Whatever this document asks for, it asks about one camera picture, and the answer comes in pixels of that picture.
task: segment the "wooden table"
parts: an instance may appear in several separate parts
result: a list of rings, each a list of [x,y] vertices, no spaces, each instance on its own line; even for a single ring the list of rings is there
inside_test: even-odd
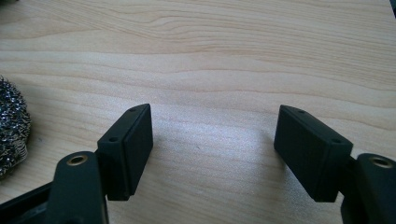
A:
[[[343,196],[313,202],[275,153],[278,109],[395,160],[395,61],[388,0],[1,1],[0,74],[33,127],[0,203],[150,103],[154,148],[111,223],[341,223]]]

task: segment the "black plastic bracket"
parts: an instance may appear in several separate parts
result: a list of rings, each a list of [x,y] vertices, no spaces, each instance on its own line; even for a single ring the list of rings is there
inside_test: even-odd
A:
[[[152,147],[150,105],[128,109],[94,153],[66,156],[53,182],[1,204],[1,223],[107,223],[105,196],[126,201],[135,193]]]
[[[302,109],[282,105],[274,148],[309,196],[344,196],[344,223],[396,223],[396,162],[375,154],[350,157],[352,143]]]

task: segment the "clamp jaw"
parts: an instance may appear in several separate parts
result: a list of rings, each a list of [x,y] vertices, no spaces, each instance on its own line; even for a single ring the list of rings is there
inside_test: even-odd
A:
[[[52,183],[0,205],[5,223],[108,223],[106,196],[134,195],[153,147],[150,105],[127,110],[98,141],[58,162]]]
[[[344,223],[396,223],[396,162],[375,154],[350,157],[352,143],[309,113],[282,105],[274,148],[316,202],[338,192]]]

